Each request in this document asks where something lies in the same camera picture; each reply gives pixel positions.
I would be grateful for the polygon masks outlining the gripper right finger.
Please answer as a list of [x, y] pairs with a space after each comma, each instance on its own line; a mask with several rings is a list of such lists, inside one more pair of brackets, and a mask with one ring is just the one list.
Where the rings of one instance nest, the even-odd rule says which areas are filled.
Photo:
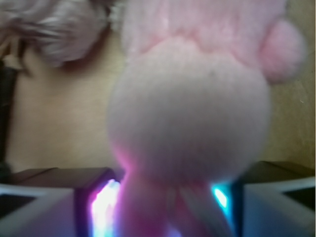
[[236, 237], [314, 237], [315, 174], [287, 161], [259, 161], [212, 192]]

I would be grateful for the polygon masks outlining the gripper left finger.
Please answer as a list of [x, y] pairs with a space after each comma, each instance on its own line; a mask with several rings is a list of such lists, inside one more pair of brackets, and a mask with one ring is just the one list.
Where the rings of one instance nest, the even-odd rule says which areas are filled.
[[28, 169], [0, 181], [3, 237], [109, 237], [120, 183], [102, 168]]

